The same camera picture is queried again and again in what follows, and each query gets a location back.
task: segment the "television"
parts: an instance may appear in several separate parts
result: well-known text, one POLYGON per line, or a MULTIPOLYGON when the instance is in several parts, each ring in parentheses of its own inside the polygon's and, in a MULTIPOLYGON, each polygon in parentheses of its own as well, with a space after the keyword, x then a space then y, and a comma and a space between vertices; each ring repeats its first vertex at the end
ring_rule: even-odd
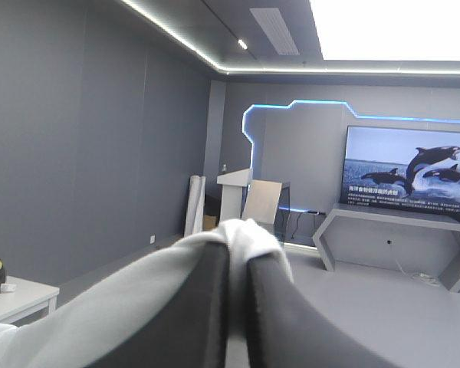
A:
POLYGON ((350 126, 340 202, 460 221, 460 133, 350 126))

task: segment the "podium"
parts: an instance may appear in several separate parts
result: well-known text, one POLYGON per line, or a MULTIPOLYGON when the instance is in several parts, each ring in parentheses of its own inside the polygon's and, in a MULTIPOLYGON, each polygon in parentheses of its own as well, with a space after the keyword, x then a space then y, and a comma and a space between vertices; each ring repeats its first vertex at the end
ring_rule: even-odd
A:
POLYGON ((223 186, 220 222, 240 218, 242 189, 246 188, 251 180, 252 169, 243 169, 218 176, 216 183, 223 186))

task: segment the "led strip light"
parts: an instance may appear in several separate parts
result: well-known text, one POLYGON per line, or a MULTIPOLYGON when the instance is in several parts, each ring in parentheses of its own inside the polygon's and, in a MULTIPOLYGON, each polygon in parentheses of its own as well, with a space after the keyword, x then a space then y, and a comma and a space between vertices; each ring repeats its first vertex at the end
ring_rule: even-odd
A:
POLYGON ((391 75, 417 75, 417 76, 460 76, 460 71, 450 70, 401 70, 400 67, 390 69, 367 69, 367 68, 328 68, 328 67, 229 67, 213 60, 204 51, 199 50, 184 36, 172 30, 167 24, 158 19, 156 15, 144 8, 137 0, 118 0, 131 8, 158 28, 174 38, 181 45, 194 52, 215 71, 221 74, 391 74, 391 75))
MULTIPOLYGON (((274 109, 274 110, 290 110, 293 106, 297 104, 311 104, 311 105, 339 105, 346 107, 349 112, 357 119, 364 119, 364 120, 390 120, 390 121, 417 121, 420 123, 450 123, 450 124, 460 124, 460 120, 458 119, 434 119, 431 117, 390 117, 384 115, 362 115, 357 113, 346 101, 340 100, 293 100, 288 105, 274 105, 274 104, 266 104, 266 103, 255 103, 252 104, 242 115, 242 134, 244 134, 245 138, 251 144, 251 158, 250 158, 250 168, 254 168, 254 140, 252 139, 251 135, 247 131, 247 122, 248 122, 248 115, 251 111, 255 109, 274 109)), ((292 212, 307 212, 308 209, 292 209, 292 212)))

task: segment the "ceiling vent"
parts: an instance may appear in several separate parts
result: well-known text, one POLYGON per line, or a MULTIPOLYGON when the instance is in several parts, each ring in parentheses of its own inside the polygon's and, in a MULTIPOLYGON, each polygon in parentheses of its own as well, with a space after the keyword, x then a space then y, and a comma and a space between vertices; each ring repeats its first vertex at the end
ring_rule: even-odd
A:
POLYGON ((300 54, 278 8, 251 8, 250 10, 278 54, 300 54))

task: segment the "tv stand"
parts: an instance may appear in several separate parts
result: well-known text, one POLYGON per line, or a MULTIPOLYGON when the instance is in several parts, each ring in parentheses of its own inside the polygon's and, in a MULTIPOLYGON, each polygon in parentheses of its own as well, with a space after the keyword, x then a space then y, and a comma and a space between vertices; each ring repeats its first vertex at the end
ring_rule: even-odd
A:
POLYGON ((336 204, 313 236, 328 271, 337 262, 436 277, 460 291, 460 223, 442 215, 336 204))

